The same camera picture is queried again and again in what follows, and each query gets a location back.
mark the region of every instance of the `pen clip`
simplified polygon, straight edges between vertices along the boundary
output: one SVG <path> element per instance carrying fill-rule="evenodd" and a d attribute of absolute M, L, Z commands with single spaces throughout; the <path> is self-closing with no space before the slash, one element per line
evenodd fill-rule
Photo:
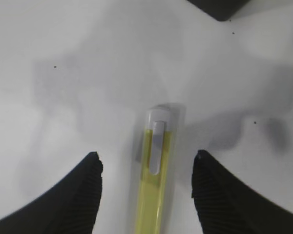
<path fill-rule="evenodd" d="M 165 133 L 165 122 L 155 121 L 153 122 L 153 136 L 151 144 L 151 156 L 149 170 L 153 175 L 157 175 L 160 172 L 162 152 L 163 152 L 163 141 Z"/>

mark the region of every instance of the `black object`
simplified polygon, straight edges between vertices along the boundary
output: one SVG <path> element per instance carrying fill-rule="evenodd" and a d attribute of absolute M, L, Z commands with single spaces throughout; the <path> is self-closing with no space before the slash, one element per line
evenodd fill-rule
<path fill-rule="evenodd" d="M 293 234 L 293 214 L 249 188 L 207 151 L 194 160 L 192 186 L 204 234 Z"/>
<path fill-rule="evenodd" d="M 102 170 L 97 153 L 89 153 L 48 192 L 0 220 L 0 234 L 91 234 Z"/>
<path fill-rule="evenodd" d="M 249 0 L 188 0 L 218 21 L 230 19 Z"/>

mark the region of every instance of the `yellow pen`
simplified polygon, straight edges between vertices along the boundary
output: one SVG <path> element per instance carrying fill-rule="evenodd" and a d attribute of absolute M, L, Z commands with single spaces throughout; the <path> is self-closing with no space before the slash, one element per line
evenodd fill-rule
<path fill-rule="evenodd" d="M 172 123 L 169 109 L 157 107 L 147 113 L 135 234 L 160 233 Z"/>

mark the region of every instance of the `black plastic part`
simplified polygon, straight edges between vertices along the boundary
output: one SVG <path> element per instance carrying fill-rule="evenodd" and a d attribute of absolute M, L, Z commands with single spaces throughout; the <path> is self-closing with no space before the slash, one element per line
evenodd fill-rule
<path fill-rule="evenodd" d="M 188 0 L 218 21 L 229 20 L 250 0 Z"/>
<path fill-rule="evenodd" d="M 97 153 L 89 153 L 48 192 L 0 220 L 0 234 L 91 234 L 102 170 Z"/>
<path fill-rule="evenodd" d="M 293 234 L 293 214 L 267 200 L 207 151 L 194 160 L 194 204 L 204 234 Z"/>

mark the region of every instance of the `white table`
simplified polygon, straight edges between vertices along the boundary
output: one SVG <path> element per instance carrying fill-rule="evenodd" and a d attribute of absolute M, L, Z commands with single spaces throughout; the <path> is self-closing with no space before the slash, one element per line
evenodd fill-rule
<path fill-rule="evenodd" d="M 0 0 L 0 218 L 98 151 L 94 233 L 132 233 L 143 113 L 162 103 L 185 116 L 165 233 L 202 233 L 198 149 L 293 212 L 293 0 L 223 23 L 185 0 Z"/>

